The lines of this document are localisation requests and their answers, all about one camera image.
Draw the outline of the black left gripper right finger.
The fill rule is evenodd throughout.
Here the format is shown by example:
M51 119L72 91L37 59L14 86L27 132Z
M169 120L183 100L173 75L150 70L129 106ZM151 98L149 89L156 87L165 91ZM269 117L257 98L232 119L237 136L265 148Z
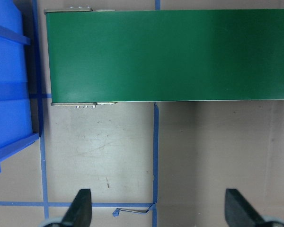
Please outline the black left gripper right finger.
M259 227L266 222L237 189L225 191L224 216L229 227Z

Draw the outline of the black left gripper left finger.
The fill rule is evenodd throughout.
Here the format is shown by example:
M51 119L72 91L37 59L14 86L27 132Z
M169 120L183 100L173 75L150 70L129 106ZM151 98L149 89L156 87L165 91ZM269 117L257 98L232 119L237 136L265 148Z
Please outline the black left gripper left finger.
M92 220L91 190L80 189L61 220L63 227L89 227Z

